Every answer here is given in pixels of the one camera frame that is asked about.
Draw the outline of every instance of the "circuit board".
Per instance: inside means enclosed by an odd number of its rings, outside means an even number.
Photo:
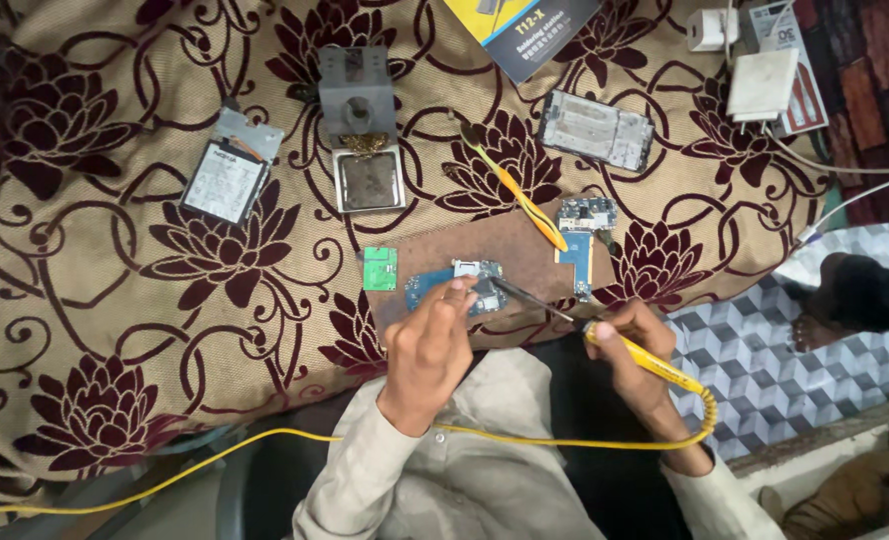
[[[555,263],[574,264],[574,296],[579,302],[592,300],[592,251],[595,236],[614,252],[611,229],[618,222],[615,201],[608,197],[564,199],[558,211],[558,230],[567,242],[567,252],[555,250]]]
[[[562,233],[594,233],[614,229],[619,211],[608,197],[564,199],[558,210],[558,230]]]
[[[555,263],[574,264],[574,296],[578,302],[592,300],[592,247],[595,237],[590,232],[561,232],[567,251],[555,250]]]
[[[395,290],[398,283],[398,250],[365,248],[362,257],[362,289]]]
[[[457,260],[451,268],[444,268],[435,272],[417,274],[408,278],[404,284],[404,301],[409,312],[414,312],[418,304],[422,302],[428,291],[438,284],[453,279],[456,276],[469,274],[470,269],[477,270],[478,283],[472,288],[478,293],[478,300],[467,312],[468,317],[474,317],[482,313],[491,313],[503,310],[508,305],[508,294],[499,289],[488,278],[492,276],[502,277],[501,265],[493,260],[481,260],[476,262],[464,262]]]

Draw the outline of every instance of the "checkered floor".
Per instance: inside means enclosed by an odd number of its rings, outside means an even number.
[[[678,335],[672,363],[718,401],[707,442],[722,459],[889,400],[889,333],[861,333],[808,353],[792,347],[791,321],[801,310],[788,286],[817,287],[821,262],[835,252],[867,255],[889,268],[889,224],[826,234],[745,293],[668,316]],[[672,398],[697,429],[701,399],[677,386]]]

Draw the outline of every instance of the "shirt sleeve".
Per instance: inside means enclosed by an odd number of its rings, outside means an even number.
[[[704,476],[680,474],[661,464],[694,540],[785,540],[778,524],[741,488],[728,466],[712,455]]]
[[[421,440],[398,431],[372,400],[294,510],[294,538],[374,538]]]

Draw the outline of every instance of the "white charger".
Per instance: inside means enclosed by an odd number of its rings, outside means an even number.
[[[782,49],[737,58],[727,96],[732,122],[770,122],[788,110],[798,54],[798,49]]]
[[[698,9],[687,19],[687,48],[692,53],[725,50],[725,19],[728,10]],[[736,9],[731,11],[727,23],[727,40],[734,45],[741,37],[739,14]]]

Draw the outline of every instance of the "soldering station box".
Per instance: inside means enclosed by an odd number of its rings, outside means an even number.
[[[551,60],[601,7],[598,0],[444,0],[515,84]]]
[[[775,25],[775,18],[781,15],[786,5],[787,2],[775,2],[767,6],[741,9],[741,36],[750,53],[771,52],[763,50],[763,45],[775,41],[765,38],[769,36]],[[772,133],[775,137],[785,138],[828,126],[828,112],[818,91],[818,81],[811,67],[798,19],[792,9],[777,22],[774,32],[777,34],[776,49],[772,47],[772,50],[798,49],[798,67],[790,104],[777,120],[770,123]]]

